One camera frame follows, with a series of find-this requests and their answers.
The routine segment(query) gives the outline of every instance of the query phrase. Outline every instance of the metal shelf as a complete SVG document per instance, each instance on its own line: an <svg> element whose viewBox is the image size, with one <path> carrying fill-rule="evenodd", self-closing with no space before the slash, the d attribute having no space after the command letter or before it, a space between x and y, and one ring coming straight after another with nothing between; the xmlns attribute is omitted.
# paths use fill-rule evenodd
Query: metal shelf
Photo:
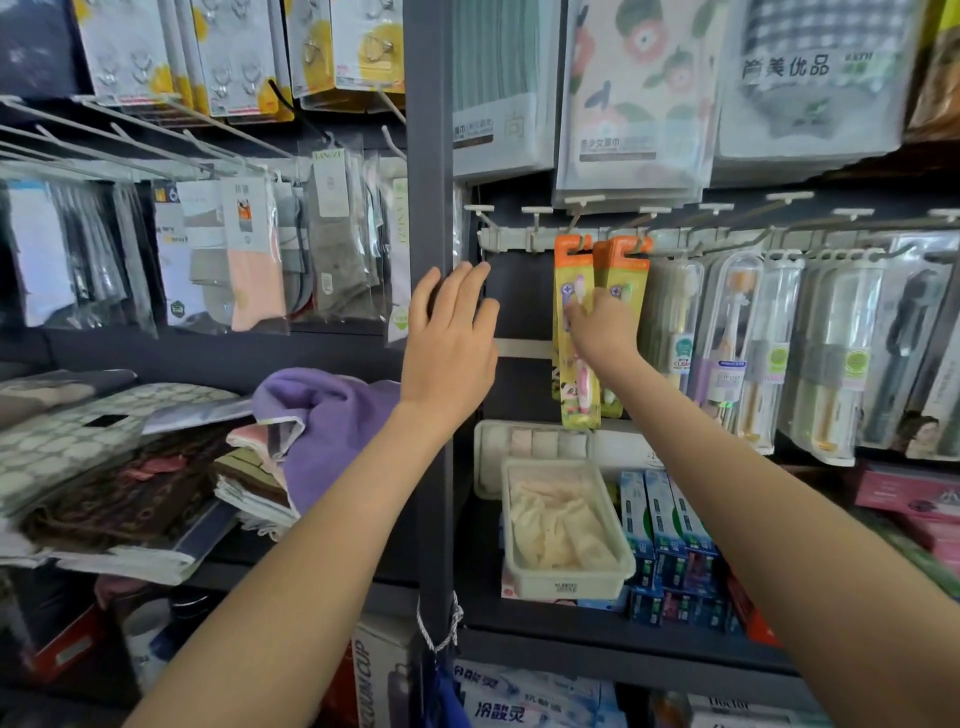
<svg viewBox="0 0 960 728"><path fill-rule="evenodd" d="M473 497L457 529L454 578L471 660L813 710L786 654L706 629L646 627L601 610L500 598L500 504Z"/></svg>

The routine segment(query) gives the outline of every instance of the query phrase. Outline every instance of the left hand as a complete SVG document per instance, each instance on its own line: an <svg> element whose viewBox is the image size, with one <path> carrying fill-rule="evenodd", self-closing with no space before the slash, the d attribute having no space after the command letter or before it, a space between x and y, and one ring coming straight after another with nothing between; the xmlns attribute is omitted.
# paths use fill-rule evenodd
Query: left hand
<svg viewBox="0 0 960 728"><path fill-rule="evenodd" d="M400 407L420 412L422 426L445 442L493 385L497 350L493 330L500 304L485 299L477 310L490 263L461 263L444 281L427 318L430 293L440 281L431 268L410 301L410 334L403 357Z"/></svg>

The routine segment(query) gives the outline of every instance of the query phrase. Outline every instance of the floral towel package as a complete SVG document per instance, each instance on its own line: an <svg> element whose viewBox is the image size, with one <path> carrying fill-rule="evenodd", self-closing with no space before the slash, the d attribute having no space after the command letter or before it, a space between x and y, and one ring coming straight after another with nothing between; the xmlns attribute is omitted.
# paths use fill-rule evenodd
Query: floral towel package
<svg viewBox="0 0 960 728"><path fill-rule="evenodd" d="M900 146L924 3L735 3L722 69L722 158L856 159Z"/></svg>
<svg viewBox="0 0 960 728"><path fill-rule="evenodd" d="M699 200L726 16L725 0L571 3L555 206Z"/></svg>

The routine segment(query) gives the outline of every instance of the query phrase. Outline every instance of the pink box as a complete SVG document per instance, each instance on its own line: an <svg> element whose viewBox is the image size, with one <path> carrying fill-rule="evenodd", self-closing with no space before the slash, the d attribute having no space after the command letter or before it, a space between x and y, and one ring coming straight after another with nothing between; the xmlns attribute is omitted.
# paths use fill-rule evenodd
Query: pink box
<svg viewBox="0 0 960 728"><path fill-rule="evenodd" d="M897 523L904 533L927 551L937 561L956 570L960 562L960 523L928 521L919 516L897 516Z"/></svg>
<svg viewBox="0 0 960 728"><path fill-rule="evenodd" d="M864 462L850 478L856 505L960 523L960 477L956 475Z"/></svg>

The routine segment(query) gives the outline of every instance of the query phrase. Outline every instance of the white plastic tray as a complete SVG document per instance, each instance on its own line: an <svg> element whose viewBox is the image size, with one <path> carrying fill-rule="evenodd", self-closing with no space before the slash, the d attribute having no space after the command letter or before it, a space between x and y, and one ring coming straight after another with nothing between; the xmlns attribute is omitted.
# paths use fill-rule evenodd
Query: white plastic tray
<svg viewBox="0 0 960 728"><path fill-rule="evenodd" d="M587 571L559 569L528 569L518 563L520 557L514 544L514 525L510 521L509 471L514 466L572 468L586 473L592 483L588 494L591 510L603 525L607 546L616 559L616 570ZM634 575L636 559L630 551L627 538L620 527L607 486L600 470L587 460L535 460L510 457L503 461L503 536L505 563L513 575L516 595L521 599L616 599L623 583Z"/></svg>

